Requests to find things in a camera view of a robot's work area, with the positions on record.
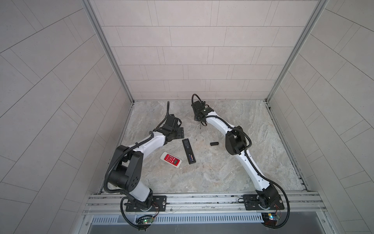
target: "stone-patterned surface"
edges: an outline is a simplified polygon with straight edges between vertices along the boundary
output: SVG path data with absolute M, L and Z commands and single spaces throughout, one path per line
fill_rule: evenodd
M 265 103 L 257 101 L 207 101 L 223 119 L 243 130 L 252 140 L 250 152 L 262 172 L 285 190 L 301 185 L 285 152 Z M 164 118 L 166 101 L 136 102 L 122 145 L 131 145 L 148 136 Z M 193 120 L 190 101 L 171 101 L 170 114 L 182 121 L 185 138 L 190 139 L 196 163 L 189 165 L 182 139 L 172 140 L 151 153 L 143 162 L 141 180 L 158 192 L 254 191 L 254 185 L 240 162 L 225 149 L 225 137 L 212 125 Z M 210 146 L 210 142 L 219 142 Z M 163 152 L 180 159 L 179 168 L 160 160 Z

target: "metal corner post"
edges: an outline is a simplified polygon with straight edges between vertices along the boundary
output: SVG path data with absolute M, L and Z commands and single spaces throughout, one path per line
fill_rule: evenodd
M 108 41 L 105 38 L 104 32 L 102 31 L 102 28 L 101 28 L 101 26 L 99 24 L 99 21 L 97 20 L 97 18 L 95 16 L 95 13 L 94 13 L 94 11 L 92 9 L 90 1 L 89 0 L 81 0 L 81 1 L 82 1 L 82 6 L 83 6 L 83 8 L 86 11 L 86 14 L 88 16 L 88 19 L 90 20 L 90 22 L 92 24 L 92 27 L 93 27 L 93 29 L 94 29 L 97 37 L 99 38 L 100 43 L 103 46 L 104 52 L 108 56 L 109 62 L 111 64 L 114 72 L 116 73 L 116 75 L 117 75 L 117 77 L 118 77 L 118 79 L 119 79 L 122 87 L 125 89 L 126 94 L 129 97 L 129 100 L 130 100 L 131 104 L 133 105 L 134 99 L 133 99 L 133 97 L 132 97 L 132 95 L 130 93 L 129 88 L 126 85 L 126 82 L 125 82 L 125 79 L 123 78 L 121 70 L 119 69 L 118 64 L 116 63 L 114 55 L 113 55 L 113 53 L 112 53 L 112 51 L 110 49 Z
M 274 83 L 274 86 L 272 87 L 271 91 L 269 92 L 269 95 L 266 97 L 266 102 L 269 103 L 270 100 L 273 98 L 275 91 L 281 84 L 283 78 L 286 76 L 287 71 L 291 67 L 292 63 L 294 62 L 297 54 L 299 53 L 300 49 L 302 48 L 304 42 L 308 38 L 310 32 L 312 31 L 314 25 L 316 24 L 318 18 L 320 17 L 322 11 L 325 8 L 325 5 L 327 4 L 329 0 L 319 0 L 316 7 L 314 8 L 308 22 L 306 23 L 299 39 L 297 40 L 294 48 L 292 49 L 290 55 L 287 58 L 286 63 L 284 64 L 281 72 L 279 73 L 279 76 L 277 80 Z

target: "red and white calculator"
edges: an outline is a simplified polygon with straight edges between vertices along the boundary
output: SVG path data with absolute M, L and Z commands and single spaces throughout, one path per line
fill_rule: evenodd
M 164 152 L 160 158 L 162 161 L 167 162 L 174 167 L 179 167 L 179 165 L 181 164 L 181 160 L 179 158 L 176 158 L 167 152 Z

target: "remote control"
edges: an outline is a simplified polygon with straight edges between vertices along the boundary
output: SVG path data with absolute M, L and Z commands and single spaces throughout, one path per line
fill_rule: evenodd
M 179 158 L 176 158 L 173 155 L 166 152 L 163 152 L 160 158 L 162 161 L 167 162 L 168 164 L 174 167 L 179 167 L 179 165 L 181 164 L 181 160 Z
M 184 151 L 186 151 L 188 163 L 189 164 L 196 163 L 196 159 L 195 159 L 195 156 L 193 155 L 190 141 L 188 139 L 184 139 L 182 140 L 182 142 L 184 146 Z

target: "small black rectangular object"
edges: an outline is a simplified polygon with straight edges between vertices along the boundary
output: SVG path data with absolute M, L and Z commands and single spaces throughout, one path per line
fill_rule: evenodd
M 196 159 L 195 159 L 195 156 L 193 155 L 190 141 L 188 139 L 184 139 L 182 140 L 182 143 L 184 146 L 184 151 L 186 151 L 188 163 L 189 164 L 196 163 Z

